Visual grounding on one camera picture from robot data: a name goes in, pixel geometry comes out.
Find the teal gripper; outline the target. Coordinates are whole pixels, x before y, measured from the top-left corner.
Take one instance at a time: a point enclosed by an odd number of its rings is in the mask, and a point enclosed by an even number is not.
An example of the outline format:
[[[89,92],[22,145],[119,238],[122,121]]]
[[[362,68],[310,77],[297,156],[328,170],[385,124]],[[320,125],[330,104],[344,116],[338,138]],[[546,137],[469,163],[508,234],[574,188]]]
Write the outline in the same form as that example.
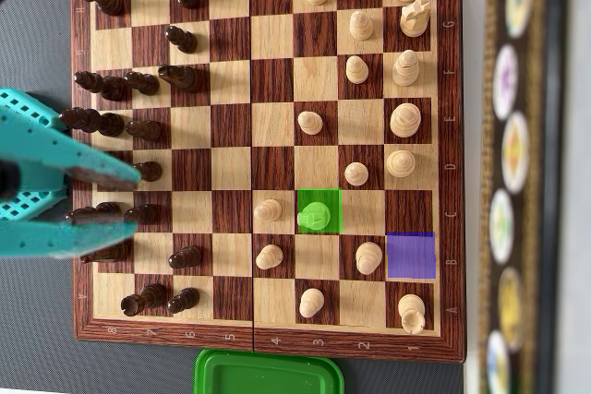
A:
[[[34,124],[12,111],[1,111],[0,199],[20,189],[20,169],[13,161],[61,171],[87,183],[134,189],[139,172],[103,151],[52,128]],[[81,224],[1,219],[1,257],[76,257],[118,244],[137,230],[134,221]]]

